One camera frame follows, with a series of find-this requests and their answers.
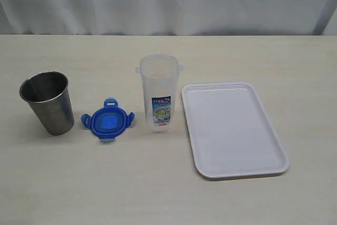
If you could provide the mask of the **stainless steel cup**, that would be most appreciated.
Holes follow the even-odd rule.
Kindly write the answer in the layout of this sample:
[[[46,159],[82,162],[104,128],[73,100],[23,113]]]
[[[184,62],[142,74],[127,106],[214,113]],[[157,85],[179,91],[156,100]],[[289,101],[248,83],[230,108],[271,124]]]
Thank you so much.
[[[47,71],[33,75],[22,83],[19,94],[49,134],[62,135],[73,127],[68,78],[63,73]]]

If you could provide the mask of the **clear plastic tall container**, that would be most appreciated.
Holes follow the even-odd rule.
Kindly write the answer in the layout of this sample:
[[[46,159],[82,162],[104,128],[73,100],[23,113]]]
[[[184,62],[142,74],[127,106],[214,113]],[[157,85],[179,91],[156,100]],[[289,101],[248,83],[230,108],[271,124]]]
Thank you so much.
[[[140,61],[136,73],[141,77],[145,121],[153,132],[171,129],[180,73],[178,60],[166,54],[152,54]]]

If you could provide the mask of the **white rectangular plastic tray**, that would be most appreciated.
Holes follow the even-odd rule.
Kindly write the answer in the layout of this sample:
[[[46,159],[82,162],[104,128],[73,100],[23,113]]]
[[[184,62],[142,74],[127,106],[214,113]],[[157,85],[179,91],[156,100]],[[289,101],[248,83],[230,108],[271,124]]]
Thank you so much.
[[[290,160],[255,88],[190,84],[182,101],[195,168],[209,180],[280,175]]]

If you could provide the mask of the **blue plastic container lid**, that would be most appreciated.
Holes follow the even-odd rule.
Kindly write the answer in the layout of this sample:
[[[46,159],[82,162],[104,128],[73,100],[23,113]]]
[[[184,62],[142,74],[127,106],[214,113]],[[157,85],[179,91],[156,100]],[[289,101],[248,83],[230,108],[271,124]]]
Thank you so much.
[[[133,112],[127,114],[119,107],[116,99],[109,97],[104,106],[92,116],[83,114],[81,123],[98,137],[102,143],[112,142],[129,128],[135,118]]]

